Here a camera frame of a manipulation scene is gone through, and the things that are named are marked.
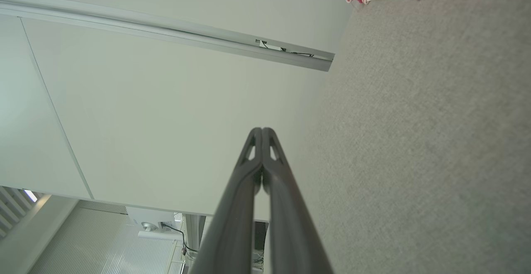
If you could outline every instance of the gray carpet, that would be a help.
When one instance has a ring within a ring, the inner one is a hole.
[[[294,174],[336,274],[531,273],[531,0],[355,11]]]

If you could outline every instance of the black wire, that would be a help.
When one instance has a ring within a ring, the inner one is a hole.
[[[186,251],[186,254],[188,255],[188,258],[195,262],[195,257],[192,257],[188,251]]]
[[[308,55],[308,57],[313,57],[313,54],[309,54],[309,53],[297,53],[296,51],[293,51],[292,53],[293,53],[293,54]]]
[[[190,251],[193,251],[193,252],[199,252],[199,251],[197,251],[197,250],[191,249],[190,247],[186,246],[186,242],[184,242],[184,232],[181,232],[180,230],[178,230],[178,229],[176,229],[176,228],[173,228],[173,227],[171,227],[171,226],[165,225],[165,224],[163,224],[163,226],[168,227],[168,228],[170,228],[170,229],[173,229],[173,230],[176,230],[176,231],[180,232],[180,234],[183,235],[183,244],[184,244],[184,247],[186,247],[186,248],[187,248],[188,250],[190,250]]]

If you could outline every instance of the cable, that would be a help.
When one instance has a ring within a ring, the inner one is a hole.
[[[258,256],[260,257],[259,259],[254,259],[253,260],[253,263],[264,263],[264,257],[261,257],[259,254]]]
[[[313,57],[313,54],[309,54],[309,53],[297,53],[296,51],[293,51],[292,53],[293,54],[308,55],[308,57]]]
[[[194,261],[194,262],[195,262],[195,257],[192,257],[188,251],[186,252],[186,255],[188,255],[188,258],[189,258],[191,261]]]
[[[184,244],[184,247],[186,247],[186,249],[188,249],[188,250],[190,250],[190,251],[193,251],[193,252],[199,252],[199,251],[197,251],[197,250],[191,249],[190,247],[186,246],[186,242],[184,242],[184,232],[181,232],[181,231],[178,230],[177,228],[173,228],[173,227],[168,226],[168,225],[165,225],[165,224],[163,224],[163,226],[168,227],[168,228],[170,228],[170,229],[173,229],[173,230],[176,230],[176,231],[180,232],[180,234],[183,235],[183,244]]]

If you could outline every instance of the black cable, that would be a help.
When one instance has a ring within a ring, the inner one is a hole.
[[[191,261],[194,261],[195,262],[195,257],[192,257],[190,255],[190,252],[186,251],[186,255],[188,255],[188,258],[191,260]]]
[[[264,258],[260,257],[259,259],[253,260],[253,263],[264,263]]]
[[[297,53],[296,51],[293,51],[292,53],[293,54],[308,55],[308,57],[313,57],[313,54],[309,54],[309,53]]]
[[[165,224],[163,224],[163,226],[168,227],[168,228],[170,228],[170,229],[173,229],[173,230],[176,230],[176,231],[180,232],[180,234],[183,235],[183,244],[184,244],[184,247],[186,247],[186,248],[187,248],[188,250],[190,250],[190,251],[193,251],[193,252],[199,252],[199,251],[197,251],[197,250],[191,249],[190,247],[186,246],[186,242],[184,242],[184,232],[181,232],[181,231],[178,230],[177,228],[173,228],[173,227],[168,226],[168,225],[165,225]]]

